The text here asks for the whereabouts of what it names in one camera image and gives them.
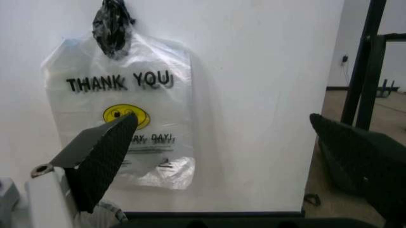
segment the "tiled floor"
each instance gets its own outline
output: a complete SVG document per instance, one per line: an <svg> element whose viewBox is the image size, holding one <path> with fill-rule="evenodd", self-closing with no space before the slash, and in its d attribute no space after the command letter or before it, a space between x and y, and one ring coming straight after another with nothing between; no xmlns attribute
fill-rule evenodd
<svg viewBox="0 0 406 228"><path fill-rule="evenodd" d="M346 97L345 91L328 91L324 100L324 117L339 120ZM388 98L377 98L370 127L406 145L406 95L392 93ZM307 193L317 193L321 206L304 203L306 217L341 217L359 219L383 227L384 219L364 199L350 196L335 188L319 147L316 145L311 163Z"/></svg>

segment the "plastic bag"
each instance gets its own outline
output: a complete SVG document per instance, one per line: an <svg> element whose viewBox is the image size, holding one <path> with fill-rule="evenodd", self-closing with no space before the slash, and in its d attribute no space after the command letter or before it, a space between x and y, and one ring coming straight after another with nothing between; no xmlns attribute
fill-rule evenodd
<svg viewBox="0 0 406 228"><path fill-rule="evenodd" d="M119 179L185 189L195 167L189 55L131 26L125 32L130 35L122 37L126 41L117 52L105 55L88 34L64 40L44 61L45 88L62 146L86 128L134 112L138 128Z"/></svg>

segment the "smiley face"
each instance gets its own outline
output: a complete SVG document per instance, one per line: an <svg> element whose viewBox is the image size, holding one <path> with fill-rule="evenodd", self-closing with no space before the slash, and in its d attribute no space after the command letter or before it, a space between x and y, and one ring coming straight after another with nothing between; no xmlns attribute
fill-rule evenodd
<svg viewBox="0 0 406 228"><path fill-rule="evenodd" d="M126 105L126 104L117 104L114 105L108 109L106 109L103 113L103 119L106 122L113 121L123 115L126 115L128 113L134 113L137 118L138 118L138 126L137 130L141 130L144 127L146 127L149 122L151 121L148 113L146 111L142 110L139 107L133 106L133 105Z"/></svg>

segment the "white wall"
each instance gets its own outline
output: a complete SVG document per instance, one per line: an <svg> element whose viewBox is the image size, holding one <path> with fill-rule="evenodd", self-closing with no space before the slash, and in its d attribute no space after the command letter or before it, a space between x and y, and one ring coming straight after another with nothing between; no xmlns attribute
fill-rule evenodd
<svg viewBox="0 0 406 228"><path fill-rule="evenodd" d="M22 190L60 150L41 61L101 0L0 1L0 175ZM342 0L132 0L140 32L192 54L196 174L186 191L112 186L132 211L300 211Z"/></svg>
<svg viewBox="0 0 406 228"><path fill-rule="evenodd" d="M341 66L341 59L344 55L349 56L348 77L351 78L368 7L369 0L345 0L330 68L329 86L348 85L344 74L346 66ZM406 1L388 0L379 34L405 33L405 12ZM385 78L390 82L395 80L395 86L399 86L401 91L406 90L406 43L387 44L380 85Z"/></svg>

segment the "cable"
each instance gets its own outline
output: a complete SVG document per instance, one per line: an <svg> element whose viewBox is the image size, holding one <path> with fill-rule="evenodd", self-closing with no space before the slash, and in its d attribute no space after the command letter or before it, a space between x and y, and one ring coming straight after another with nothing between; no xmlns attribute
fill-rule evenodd
<svg viewBox="0 0 406 228"><path fill-rule="evenodd" d="M379 103L376 103L376 102L375 102L375 104L376 104L376 105L379 105L379 106L381 106L381 107L385 107L385 108L391 109L391 110L396 111L396 112L400 112L400 113L406 114L406 112L403 111L403 110L399 110L399 109L396 109L396 108L392 108L392 107L389 107L389 106L386 106L386 105L383 105L383 104L379 104Z"/></svg>
<svg viewBox="0 0 406 228"><path fill-rule="evenodd" d="M341 64L342 64L342 65L341 65L340 74L341 74L341 73L344 73L344 77L345 77L345 79L346 79L347 86L348 86L348 85L349 85L349 76L348 76L348 68L349 68L349 66L348 66L348 60L347 60L347 62L341 63Z"/></svg>

